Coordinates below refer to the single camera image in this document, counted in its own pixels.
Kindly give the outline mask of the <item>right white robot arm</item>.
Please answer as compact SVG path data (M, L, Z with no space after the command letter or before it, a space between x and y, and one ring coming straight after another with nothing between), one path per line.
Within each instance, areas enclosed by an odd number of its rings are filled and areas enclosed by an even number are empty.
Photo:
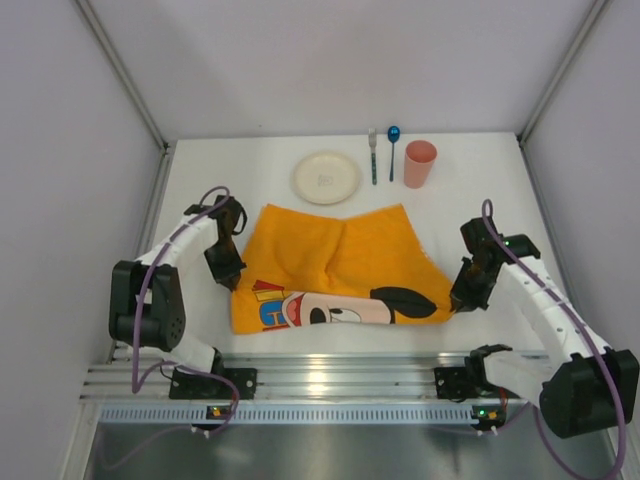
M478 347L465 359L474 387L504 388L530 402L563 439L629 424L639 380L634 354L613 349L581 319L526 235L498 234L491 217L460 231L470 255L450 291L453 311L485 310L492 294L505 294L549 360L543 367L504 344Z

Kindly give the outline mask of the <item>orange cartoon mouse towel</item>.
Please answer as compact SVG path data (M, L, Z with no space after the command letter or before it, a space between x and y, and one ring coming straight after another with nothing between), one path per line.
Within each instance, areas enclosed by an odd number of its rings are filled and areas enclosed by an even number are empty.
M255 334L330 323L440 324L451 282L402 205L346 219L264 207L242 255L231 326Z

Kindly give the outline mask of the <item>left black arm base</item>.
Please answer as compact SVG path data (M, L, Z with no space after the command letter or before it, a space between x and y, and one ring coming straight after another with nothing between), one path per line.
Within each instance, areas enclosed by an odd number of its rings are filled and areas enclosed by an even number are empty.
M222 377L231 382L241 400L253 400L257 388L257 370L254 368L226 368ZM230 386L220 380L202 375L174 371L169 390L171 400L232 400L235 395Z

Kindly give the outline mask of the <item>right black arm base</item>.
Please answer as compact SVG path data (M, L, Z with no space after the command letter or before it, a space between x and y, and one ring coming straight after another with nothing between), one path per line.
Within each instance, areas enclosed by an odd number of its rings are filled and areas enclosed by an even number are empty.
M512 348L504 344L484 345L465 356L462 366L436 367L434 379L437 397L456 403L475 398L497 398L506 408L506 390L488 382L484 360L492 354L508 351L512 351Z

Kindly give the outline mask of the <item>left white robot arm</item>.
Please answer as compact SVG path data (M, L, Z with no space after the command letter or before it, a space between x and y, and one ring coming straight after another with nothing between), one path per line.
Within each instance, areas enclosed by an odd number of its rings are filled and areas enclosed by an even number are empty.
M246 264L234 237L247 221L244 207L219 195L212 205L189 206L176 228L158 245L112 270L109 334L132 349L134 381L140 383L141 350L156 353L165 365L220 375L219 351L186 332L187 312L181 277L204 263L213 282L234 291Z

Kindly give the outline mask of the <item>cream round plate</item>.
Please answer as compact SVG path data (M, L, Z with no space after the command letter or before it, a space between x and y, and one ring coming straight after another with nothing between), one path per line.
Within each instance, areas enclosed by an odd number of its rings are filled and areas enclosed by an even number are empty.
M349 199L358 190L362 173L349 156L335 151L319 151L302 158L291 175L293 191L316 205L334 205Z

